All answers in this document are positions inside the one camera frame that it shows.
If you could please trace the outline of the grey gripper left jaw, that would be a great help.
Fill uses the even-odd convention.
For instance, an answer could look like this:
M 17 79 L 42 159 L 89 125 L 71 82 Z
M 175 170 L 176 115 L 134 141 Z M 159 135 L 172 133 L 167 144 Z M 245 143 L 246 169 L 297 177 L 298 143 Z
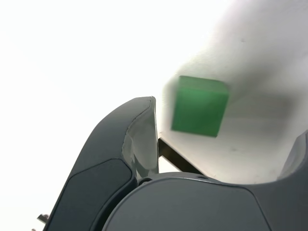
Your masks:
M 45 225 L 47 231 L 100 231 L 117 204 L 158 173 L 153 96 L 108 114 L 85 142 Z

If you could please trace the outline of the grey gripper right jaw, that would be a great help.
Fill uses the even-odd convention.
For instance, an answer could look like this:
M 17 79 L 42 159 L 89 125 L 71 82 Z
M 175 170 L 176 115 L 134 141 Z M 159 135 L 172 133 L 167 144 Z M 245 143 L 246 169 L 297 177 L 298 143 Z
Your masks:
M 305 231 L 308 135 L 295 141 L 276 181 L 229 184 L 194 174 L 152 178 L 113 210 L 105 231 Z

